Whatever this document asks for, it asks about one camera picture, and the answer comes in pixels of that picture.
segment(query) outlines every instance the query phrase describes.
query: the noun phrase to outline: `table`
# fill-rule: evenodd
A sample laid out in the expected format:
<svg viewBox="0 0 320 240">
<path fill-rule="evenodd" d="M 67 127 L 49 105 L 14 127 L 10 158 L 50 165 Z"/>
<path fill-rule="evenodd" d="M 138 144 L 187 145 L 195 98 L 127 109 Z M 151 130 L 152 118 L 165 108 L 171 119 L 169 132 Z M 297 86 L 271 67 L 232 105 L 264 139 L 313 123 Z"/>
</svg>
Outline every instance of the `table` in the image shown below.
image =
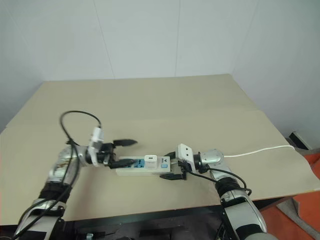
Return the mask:
<svg viewBox="0 0 320 240">
<path fill-rule="evenodd" d="M 105 141 L 131 138 L 118 156 L 164 155 L 184 143 L 196 152 L 225 155 L 288 144 L 229 74 L 151 79 L 45 82 L 0 135 L 1 225 L 16 224 L 36 199 L 58 153 L 66 146 L 59 126 L 64 111 L 98 116 Z M 65 125 L 87 145 L 96 122 L 71 114 Z M 253 200 L 320 189 L 307 161 L 291 148 L 227 158 Z M 211 182 L 192 175 L 170 181 L 156 176 L 117 176 L 85 167 L 71 192 L 66 221 L 218 205 Z"/>
</svg>

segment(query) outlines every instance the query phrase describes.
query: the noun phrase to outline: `white power strip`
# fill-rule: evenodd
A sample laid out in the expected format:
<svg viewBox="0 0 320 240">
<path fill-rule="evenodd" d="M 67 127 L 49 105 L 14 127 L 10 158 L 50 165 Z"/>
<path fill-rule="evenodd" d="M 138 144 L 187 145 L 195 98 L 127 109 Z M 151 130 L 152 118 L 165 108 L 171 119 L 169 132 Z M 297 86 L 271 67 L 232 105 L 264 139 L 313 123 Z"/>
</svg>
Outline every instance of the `white power strip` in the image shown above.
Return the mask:
<svg viewBox="0 0 320 240">
<path fill-rule="evenodd" d="M 169 173 L 170 157 L 168 156 L 121 156 L 119 159 L 134 159 L 136 163 L 129 167 L 116 168 L 115 172 L 119 176 L 152 176 Z"/>
</svg>

